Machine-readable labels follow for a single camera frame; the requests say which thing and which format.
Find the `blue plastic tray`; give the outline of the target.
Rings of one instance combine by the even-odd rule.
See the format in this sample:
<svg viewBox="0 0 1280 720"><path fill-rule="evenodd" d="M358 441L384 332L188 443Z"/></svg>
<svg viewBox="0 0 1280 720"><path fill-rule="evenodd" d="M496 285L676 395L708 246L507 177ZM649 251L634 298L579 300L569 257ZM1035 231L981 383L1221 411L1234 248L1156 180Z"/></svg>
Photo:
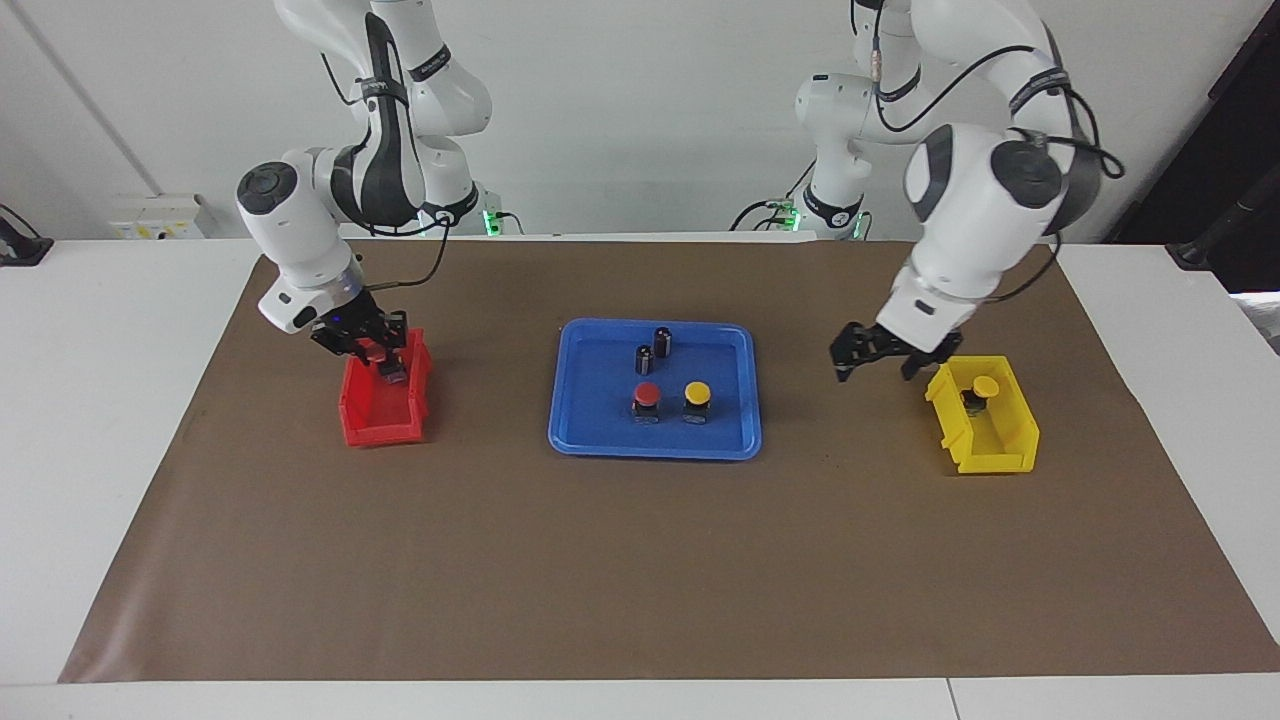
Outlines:
<svg viewBox="0 0 1280 720"><path fill-rule="evenodd" d="M672 352L653 373L635 372L635 351L657 327L673 334ZM636 384L660 387L660 420L636 423ZM705 424L682 419L684 388L703 380L713 398ZM603 457L745 461L763 445L755 345L732 323L579 318L559 337L548 439L559 452Z"/></svg>

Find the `red plastic bin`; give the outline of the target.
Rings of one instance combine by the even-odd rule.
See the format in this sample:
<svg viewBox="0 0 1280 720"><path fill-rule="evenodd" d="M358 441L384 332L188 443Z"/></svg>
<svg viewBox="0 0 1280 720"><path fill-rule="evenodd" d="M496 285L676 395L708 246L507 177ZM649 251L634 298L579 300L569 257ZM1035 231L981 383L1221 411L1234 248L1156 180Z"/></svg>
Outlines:
<svg viewBox="0 0 1280 720"><path fill-rule="evenodd" d="M401 357L407 378L394 384L385 382L375 366L366 366L357 357L346 360L339 416L348 446L379 447L424 441L433 357L421 328L408 329L408 345Z"/></svg>

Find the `yellow plastic bin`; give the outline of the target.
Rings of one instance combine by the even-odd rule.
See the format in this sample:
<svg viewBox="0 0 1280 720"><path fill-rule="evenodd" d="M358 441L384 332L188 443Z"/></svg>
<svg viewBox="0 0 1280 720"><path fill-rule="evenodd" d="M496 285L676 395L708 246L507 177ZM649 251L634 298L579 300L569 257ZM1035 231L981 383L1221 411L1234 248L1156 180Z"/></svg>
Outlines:
<svg viewBox="0 0 1280 720"><path fill-rule="evenodd" d="M961 391L977 375L992 375L1001 387L986 413L968 416ZM1041 429L1007 357L954 356L925 388L946 450L961 474L1028 473L1036 465Z"/></svg>

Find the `brown paper table mat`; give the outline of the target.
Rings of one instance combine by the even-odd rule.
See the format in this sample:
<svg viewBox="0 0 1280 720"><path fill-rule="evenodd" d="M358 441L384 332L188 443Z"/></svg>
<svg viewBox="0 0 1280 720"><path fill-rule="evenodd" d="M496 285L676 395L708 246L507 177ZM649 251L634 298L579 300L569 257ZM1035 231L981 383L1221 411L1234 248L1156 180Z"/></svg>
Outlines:
<svg viewBox="0 0 1280 720"><path fill-rule="evenodd" d="M960 477L923 380L828 346L900 243L451 241L384 293L434 359L426 441L349 448L342 363L256 307L259 261L63 682L1268 673L1277 644L1060 272L966 323L1041 428ZM547 438L580 316L753 336L746 462Z"/></svg>

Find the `black desk object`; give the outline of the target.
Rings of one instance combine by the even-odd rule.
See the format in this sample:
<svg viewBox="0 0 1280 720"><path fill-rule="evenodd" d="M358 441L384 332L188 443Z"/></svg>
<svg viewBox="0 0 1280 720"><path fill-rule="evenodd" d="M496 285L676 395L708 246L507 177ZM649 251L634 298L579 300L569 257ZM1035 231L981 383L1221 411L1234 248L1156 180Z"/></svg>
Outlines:
<svg viewBox="0 0 1280 720"><path fill-rule="evenodd" d="M55 240L0 202L0 266L37 266L54 245Z"/></svg>

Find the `dark background panel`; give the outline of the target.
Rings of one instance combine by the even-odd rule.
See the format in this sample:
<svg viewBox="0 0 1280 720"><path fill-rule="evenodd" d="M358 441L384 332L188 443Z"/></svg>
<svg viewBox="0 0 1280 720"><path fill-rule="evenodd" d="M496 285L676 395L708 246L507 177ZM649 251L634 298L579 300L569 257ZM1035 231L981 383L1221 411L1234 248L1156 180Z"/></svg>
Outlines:
<svg viewBox="0 0 1280 720"><path fill-rule="evenodd" d="M1230 293L1280 292L1280 0L1207 96L1207 111L1103 241L1165 246Z"/></svg>

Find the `white wall socket box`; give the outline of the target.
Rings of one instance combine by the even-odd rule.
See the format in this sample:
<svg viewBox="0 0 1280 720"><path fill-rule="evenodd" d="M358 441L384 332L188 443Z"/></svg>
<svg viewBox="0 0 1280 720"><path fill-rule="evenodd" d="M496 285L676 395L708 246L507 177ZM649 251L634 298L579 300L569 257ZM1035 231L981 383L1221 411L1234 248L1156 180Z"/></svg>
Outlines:
<svg viewBox="0 0 1280 720"><path fill-rule="evenodd" d="M195 193L115 195L109 224L119 240L210 240L216 223Z"/></svg>

